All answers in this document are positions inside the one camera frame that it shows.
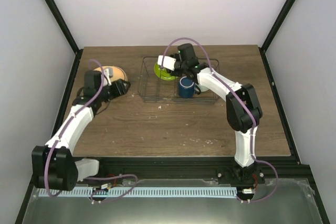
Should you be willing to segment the orange bowl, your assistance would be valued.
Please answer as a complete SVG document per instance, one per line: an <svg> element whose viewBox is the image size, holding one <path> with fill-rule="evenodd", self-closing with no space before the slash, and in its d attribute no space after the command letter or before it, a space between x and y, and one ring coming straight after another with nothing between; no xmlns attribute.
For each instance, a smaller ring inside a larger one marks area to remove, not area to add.
<svg viewBox="0 0 336 224"><path fill-rule="evenodd" d="M126 72L123 69L121 69L120 67L117 67L117 66L103 66L102 67L103 70L106 67L112 67L113 68L113 77L111 78L112 82L114 82L118 79L128 81L128 76L127 76Z"/></svg>

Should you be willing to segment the lime green plate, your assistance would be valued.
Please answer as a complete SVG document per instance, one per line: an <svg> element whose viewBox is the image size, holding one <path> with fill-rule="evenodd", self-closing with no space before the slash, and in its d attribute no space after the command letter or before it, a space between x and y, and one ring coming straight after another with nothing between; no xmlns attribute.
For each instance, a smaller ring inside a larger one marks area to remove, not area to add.
<svg viewBox="0 0 336 224"><path fill-rule="evenodd" d="M170 75L165 68L161 69L160 66L157 63L154 64L153 69L154 69L155 75L159 79L162 79L164 81L173 81L177 78L175 76Z"/></svg>

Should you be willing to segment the dark blue mug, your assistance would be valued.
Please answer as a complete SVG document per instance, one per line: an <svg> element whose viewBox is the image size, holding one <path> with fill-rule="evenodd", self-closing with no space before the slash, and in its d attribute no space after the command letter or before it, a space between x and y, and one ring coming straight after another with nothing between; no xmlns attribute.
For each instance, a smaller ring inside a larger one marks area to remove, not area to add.
<svg viewBox="0 0 336 224"><path fill-rule="evenodd" d="M178 88L178 95L183 99L191 99L194 95L199 95L201 93L195 82L187 77L182 77L179 80Z"/></svg>

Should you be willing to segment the pale green bowl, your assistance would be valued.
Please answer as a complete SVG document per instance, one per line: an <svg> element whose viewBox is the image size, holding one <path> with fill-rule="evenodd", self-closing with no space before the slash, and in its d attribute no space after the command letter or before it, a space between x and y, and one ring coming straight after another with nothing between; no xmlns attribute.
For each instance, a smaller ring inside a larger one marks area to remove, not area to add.
<svg viewBox="0 0 336 224"><path fill-rule="evenodd" d="M201 92L206 92L209 90L209 88L207 88L206 86L203 86L201 84L196 84L195 85L195 90L197 93L201 93Z"/></svg>

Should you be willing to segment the black wire dish rack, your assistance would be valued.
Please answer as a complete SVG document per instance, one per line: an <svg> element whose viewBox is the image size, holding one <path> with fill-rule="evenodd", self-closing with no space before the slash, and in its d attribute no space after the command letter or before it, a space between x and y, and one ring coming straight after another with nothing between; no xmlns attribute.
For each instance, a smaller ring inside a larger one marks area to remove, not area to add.
<svg viewBox="0 0 336 224"><path fill-rule="evenodd" d="M163 103L192 103L192 104L214 104L219 96L208 90L191 99L183 99L178 95L179 80L173 81L159 79L154 73L154 64L157 57L147 56L142 59L141 73L139 77L138 94L146 102Z"/></svg>

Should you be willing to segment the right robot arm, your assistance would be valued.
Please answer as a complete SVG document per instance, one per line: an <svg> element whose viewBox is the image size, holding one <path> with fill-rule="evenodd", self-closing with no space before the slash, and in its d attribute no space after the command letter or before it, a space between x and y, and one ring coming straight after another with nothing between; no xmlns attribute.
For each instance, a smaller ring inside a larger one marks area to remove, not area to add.
<svg viewBox="0 0 336 224"><path fill-rule="evenodd" d="M170 63L165 63L164 59L162 64L171 75L186 76L225 101L227 121L235 131L234 159L239 165L233 170L233 177L238 183L248 182L252 177L249 166L256 161L255 137L262 118L262 109L254 86L249 83L242 85L222 76L213 68L208 56L206 62L199 62L190 43L178 46L177 50L177 53L169 55Z"/></svg>

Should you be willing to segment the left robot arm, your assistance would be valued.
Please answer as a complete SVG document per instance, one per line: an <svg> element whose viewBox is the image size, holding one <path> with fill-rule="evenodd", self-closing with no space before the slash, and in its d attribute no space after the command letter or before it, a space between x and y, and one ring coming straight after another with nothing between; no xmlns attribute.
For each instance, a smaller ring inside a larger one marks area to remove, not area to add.
<svg viewBox="0 0 336 224"><path fill-rule="evenodd" d="M71 191L80 180L90 178L102 184L107 170L99 161L73 157L84 129L97 115L103 103L125 95L131 83L121 78L111 80L108 70L88 70L84 85L76 94L69 115L55 135L43 146L32 151L33 183L36 188Z"/></svg>

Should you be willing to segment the light blue slotted strip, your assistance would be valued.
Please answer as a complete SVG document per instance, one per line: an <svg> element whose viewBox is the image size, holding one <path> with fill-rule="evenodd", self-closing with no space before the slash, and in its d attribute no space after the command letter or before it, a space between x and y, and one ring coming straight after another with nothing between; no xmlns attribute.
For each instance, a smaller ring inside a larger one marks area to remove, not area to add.
<svg viewBox="0 0 336 224"><path fill-rule="evenodd" d="M89 197L95 191L94 187L75 187L72 191L63 191L59 197ZM130 187L115 187L113 189L99 191L93 197L117 198ZM48 197L46 189L37 189L39 197ZM136 187L125 197L133 198L236 198L235 187Z"/></svg>

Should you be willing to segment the black aluminium frame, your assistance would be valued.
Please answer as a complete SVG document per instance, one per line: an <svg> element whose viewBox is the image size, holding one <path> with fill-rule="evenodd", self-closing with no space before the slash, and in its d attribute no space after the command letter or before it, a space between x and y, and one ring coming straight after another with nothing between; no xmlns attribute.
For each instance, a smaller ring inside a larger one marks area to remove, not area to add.
<svg viewBox="0 0 336 224"><path fill-rule="evenodd" d="M280 101L276 84L274 84L274 78L266 57L266 51L271 45L280 27L283 25L295 1L296 0L285 1L263 45L258 49L291 154L287 157L265 156L262 158L262 160L270 161L273 165L275 165L278 175L282 179L299 177L307 179L309 186L311 186L311 190L315 193L313 196L313 202L317 205L317 210L319 212L318 216L322 223L329 223L330 221L324 208L311 168L309 165L302 164L299 158L297 147L295 145L292 132L289 128L289 123ZM66 103L70 98L70 90L74 86L73 84L75 81L75 75L78 72L83 51L78 48L55 1L45 0L45 2L75 54L70 76L67 81L60 109L56 118L56 123L54 125L53 132L55 133L60 128L61 120L65 116ZM191 176L192 178L204 178L221 167L231 168L233 166L233 158L231 157L104 157L102 161L102 168L104 171L111 170L113 165L115 165L117 168L130 167L135 169L137 172L141 172L143 175L158 176L158 178L163 178L165 180L170 178L186 179L187 176Z"/></svg>

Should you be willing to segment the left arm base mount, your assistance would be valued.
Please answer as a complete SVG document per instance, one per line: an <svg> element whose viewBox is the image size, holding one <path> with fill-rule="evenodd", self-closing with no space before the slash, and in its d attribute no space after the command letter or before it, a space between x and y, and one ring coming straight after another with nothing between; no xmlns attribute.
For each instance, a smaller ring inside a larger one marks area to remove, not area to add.
<svg viewBox="0 0 336 224"><path fill-rule="evenodd" d="M85 178L85 179L79 180L77 184L112 183L113 185L116 185L119 179L120 179L119 175L116 176L113 173L108 173L106 174L105 177L102 177L102 178L92 177L92 178Z"/></svg>

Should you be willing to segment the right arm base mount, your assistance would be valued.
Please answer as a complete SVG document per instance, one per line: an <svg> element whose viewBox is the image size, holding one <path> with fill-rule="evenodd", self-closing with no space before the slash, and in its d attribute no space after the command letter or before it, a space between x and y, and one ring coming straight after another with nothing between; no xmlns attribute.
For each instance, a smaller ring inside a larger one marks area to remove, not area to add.
<svg viewBox="0 0 336 224"><path fill-rule="evenodd" d="M221 184L232 186L249 186L257 182L264 184L265 179L260 177L260 170L256 165L242 168L239 165L222 166L216 170L218 181Z"/></svg>

